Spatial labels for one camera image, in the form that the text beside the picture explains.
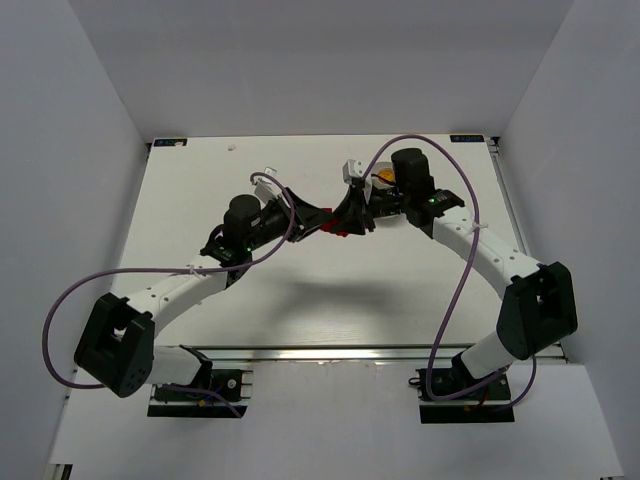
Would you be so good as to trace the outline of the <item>red square lego brick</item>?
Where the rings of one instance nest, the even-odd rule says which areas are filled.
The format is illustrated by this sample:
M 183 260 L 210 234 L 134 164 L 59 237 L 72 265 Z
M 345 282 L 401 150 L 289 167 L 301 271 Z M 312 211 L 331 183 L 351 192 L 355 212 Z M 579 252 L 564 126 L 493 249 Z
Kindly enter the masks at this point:
M 330 215 L 330 218 L 321 225 L 320 227 L 321 231 L 338 236 L 338 237 L 342 237 L 342 238 L 347 237 L 349 235 L 348 232 L 338 228 L 339 220 L 335 217 L 332 208 L 322 208 L 322 211 L 328 213 Z

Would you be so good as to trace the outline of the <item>yellow and green lego stack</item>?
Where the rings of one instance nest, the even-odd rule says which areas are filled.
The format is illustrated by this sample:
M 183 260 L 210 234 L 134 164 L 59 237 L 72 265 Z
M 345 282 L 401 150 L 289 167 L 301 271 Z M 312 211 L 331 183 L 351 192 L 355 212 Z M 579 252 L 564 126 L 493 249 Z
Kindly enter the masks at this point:
M 395 182 L 395 177 L 392 170 L 389 170 L 389 169 L 380 170 L 377 173 L 377 175 L 385 183 L 393 184 Z

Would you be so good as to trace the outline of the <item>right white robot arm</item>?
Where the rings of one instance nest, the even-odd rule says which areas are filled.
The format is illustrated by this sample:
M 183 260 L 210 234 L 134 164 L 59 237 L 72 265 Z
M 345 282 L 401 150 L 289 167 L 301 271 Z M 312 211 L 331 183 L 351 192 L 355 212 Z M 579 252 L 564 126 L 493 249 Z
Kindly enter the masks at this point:
M 496 326 L 454 357 L 450 375 L 456 388 L 478 385 L 577 330 L 572 278 L 563 264 L 543 264 L 481 226 L 460 197 L 436 187 L 420 149 L 393 153 L 391 165 L 392 180 L 377 187 L 362 162 L 344 164 L 343 180 L 349 189 L 328 230 L 363 235 L 374 229 L 376 219 L 403 215 L 465 260 L 494 289 L 501 301 Z

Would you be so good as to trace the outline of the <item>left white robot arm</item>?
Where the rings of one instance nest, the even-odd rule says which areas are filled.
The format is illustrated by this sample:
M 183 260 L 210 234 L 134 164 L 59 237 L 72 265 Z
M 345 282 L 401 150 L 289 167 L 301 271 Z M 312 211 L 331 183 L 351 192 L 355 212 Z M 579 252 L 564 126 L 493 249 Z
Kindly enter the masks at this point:
M 206 298 L 239 281 L 255 265 L 256 249 L 277 241 L 296 242 L 332 223 L 329 209 L 313 206 L 290 190 L 262 201 L 234 197 L 221 225 L 184 269 L 136 293 L 101 296 L 74 353 L 75 363 L 99 384 L 126 398 L 144 384 L 169 384 L 193 391 L 208 387 L 212 363 L 192 347 L 162 347 L 157 335 Z

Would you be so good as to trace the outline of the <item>white round divided container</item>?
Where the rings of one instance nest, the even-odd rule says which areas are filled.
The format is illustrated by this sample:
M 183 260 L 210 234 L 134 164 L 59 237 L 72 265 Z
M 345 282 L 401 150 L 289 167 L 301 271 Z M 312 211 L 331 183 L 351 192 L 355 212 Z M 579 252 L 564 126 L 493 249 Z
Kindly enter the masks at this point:
M 393 165 L 390 162 L 376 164 L 370 173 L 371 194 L 369 210 L 375 220 L 399 216 L 401 193 L 398 190 Z

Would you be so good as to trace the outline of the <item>right blue corner sticker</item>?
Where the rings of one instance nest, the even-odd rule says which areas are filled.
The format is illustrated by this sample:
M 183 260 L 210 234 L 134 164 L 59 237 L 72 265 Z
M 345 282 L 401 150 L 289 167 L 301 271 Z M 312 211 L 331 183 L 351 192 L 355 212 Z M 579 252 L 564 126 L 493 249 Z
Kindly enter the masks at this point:
M 452 143 L 484 143 L 485 138 L 481 134 L 451 134 Z

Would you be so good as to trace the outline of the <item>blue corner sticker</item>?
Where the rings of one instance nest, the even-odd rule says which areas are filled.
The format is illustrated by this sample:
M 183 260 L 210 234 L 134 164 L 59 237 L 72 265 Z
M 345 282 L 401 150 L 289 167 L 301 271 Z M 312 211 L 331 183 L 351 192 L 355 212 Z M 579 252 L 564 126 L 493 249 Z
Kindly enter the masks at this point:
M 484 143 L 485 138 L 481 134 L 451 134 L 452 143 Z
M 188 140 L 186 138 L 155 139 L 152 146 L 154 148 L 184 147 L 187 143 Z

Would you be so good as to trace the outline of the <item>left blue corner sticker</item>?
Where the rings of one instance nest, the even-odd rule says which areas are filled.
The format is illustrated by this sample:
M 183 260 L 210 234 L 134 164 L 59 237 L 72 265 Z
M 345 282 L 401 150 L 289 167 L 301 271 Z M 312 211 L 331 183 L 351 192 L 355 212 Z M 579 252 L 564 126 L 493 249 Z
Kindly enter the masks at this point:
M 186 138 L 155 139 L 152 146 L 154 148 L 184 147 L 187 143 L 188 140 Z

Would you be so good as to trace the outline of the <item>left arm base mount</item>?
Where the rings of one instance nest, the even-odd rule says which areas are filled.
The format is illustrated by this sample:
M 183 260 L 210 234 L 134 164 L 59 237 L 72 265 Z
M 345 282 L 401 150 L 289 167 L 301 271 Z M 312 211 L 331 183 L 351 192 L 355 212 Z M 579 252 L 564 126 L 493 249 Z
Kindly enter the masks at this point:
M 213 360 L 202 351 L 161 347 L 146 383 L 151 418 L 240 419 L 252 396 L 246 363 Z

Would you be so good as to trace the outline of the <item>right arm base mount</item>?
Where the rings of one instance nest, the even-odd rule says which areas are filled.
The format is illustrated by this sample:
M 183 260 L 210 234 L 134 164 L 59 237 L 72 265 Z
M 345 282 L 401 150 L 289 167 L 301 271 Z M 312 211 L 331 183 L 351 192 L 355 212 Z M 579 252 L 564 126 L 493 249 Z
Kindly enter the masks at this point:
M 408 386 L 418 395 L 420 422 L 424 425 L 514 423 L 511 389 L 505 374 L 471 393 L 450 400 L 434 400 L 428 395 L 427 369 L 417 369 Z

